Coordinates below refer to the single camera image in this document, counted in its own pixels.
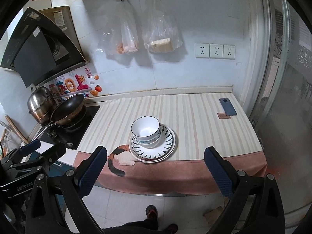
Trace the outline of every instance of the plate with leaf pattern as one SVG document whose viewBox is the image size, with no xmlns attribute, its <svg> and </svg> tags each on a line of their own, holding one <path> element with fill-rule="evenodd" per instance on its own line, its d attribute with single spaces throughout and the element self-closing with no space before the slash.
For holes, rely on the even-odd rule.
<svg viewBox="0 0 312 234">
<path fill-rule="evenodd" d="M 167 158 L 176 146 L 175 134 L 171 128 L 160 124 L 161 139 L 158 146 L 147 149 L 139 145 L 135 138 L 131 136 L 129 149 L 133 156 L 145 163 L 159 162 Z"/>
</svg>

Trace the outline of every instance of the wok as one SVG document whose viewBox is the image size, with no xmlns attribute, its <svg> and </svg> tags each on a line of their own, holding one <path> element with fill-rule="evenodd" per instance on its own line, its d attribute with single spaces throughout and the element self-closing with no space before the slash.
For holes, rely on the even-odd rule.
<svg viewBox="0 0 312 234">
<path fill-rule="evenodd" d="M 44 127 L 44 129 L 33 138 L 33 140 L 39 139 L 42 134 L 54 124 L 66 125 L 71 122 L 77 114 L 82 110 L 85 104 L 85 97 L 83 94 L 77 94 L 69 97 L 62 102 L 51 114 L 51 123 Z"/>
</svg>

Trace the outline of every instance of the smartphone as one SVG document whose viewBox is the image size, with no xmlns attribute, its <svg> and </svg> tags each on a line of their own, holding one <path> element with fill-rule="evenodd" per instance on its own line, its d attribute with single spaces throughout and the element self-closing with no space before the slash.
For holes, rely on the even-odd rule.
<svg viewBox="0 0 312 234">
<path fill-rule="evenodd" d="M 219 98 L 219 101 L 224 109 L 224 112 L 227 116 L 237 115 L 231 101 L 228 98 Z"/>
</svg>

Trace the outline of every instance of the calico cat print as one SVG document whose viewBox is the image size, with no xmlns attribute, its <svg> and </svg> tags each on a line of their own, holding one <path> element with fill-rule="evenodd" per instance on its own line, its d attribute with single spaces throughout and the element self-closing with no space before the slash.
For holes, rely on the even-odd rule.
<svg viewBox="0 0 312 234">
<path fill-rule="evenodd" d="M 121 145 L 114 149 L 108 157 L 107 164 L 110 171 L 120 177 L 124 177 L 126 173 L 122 170 L 117 169 L 113 164 L 113 160 L 118 162 L 119 165 L 129 166 L 134 165 L 135 161 L 137 161 L 137 159 L 130 152 L 129 145 Z"/>
</svg>

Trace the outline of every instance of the shoe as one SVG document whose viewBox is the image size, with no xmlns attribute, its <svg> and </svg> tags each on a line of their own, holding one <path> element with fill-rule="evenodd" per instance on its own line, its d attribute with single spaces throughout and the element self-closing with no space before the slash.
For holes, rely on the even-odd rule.
<svg viewBox="0 0 312 234">
<path fill-rule="evenodd" d="M 177 232 L 178 226 L 175 223 L 172 223 L 164 230 L 168 230 L 168 231 L 170 231 L 171 234 L 174 234 Z"/>
<path fill-rule="evenodd" d="M 158 218 L 158 212 L 154 205 L 147 206 L 145 213 L 147 218 Z"/>
</svg>

